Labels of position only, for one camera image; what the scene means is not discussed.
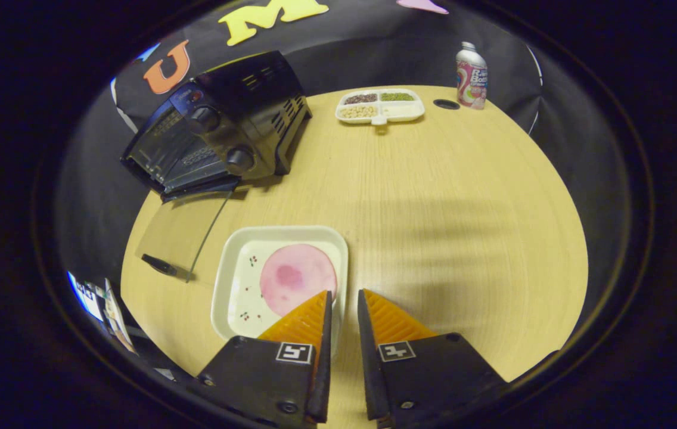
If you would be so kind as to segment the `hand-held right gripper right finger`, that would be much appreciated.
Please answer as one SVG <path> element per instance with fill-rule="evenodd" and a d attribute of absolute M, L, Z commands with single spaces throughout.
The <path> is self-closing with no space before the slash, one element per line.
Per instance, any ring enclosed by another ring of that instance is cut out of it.
<path fill-rule="evenodd" d="M 430 428 L 480 412 L 508 389 L 459 333 L 437 333 L 392 301 L 358 293 L 367 416 L 379 428 Z"/>

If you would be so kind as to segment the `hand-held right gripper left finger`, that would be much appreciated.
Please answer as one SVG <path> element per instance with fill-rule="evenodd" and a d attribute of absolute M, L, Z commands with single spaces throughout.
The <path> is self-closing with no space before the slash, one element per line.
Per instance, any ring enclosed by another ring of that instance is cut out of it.
<path fill-rule="evenodd" d="M 257 338 L 237 335 L 197 375 L 204 400 L 266 427 L 328 418 L 333 295 L 322 291 Z"/>

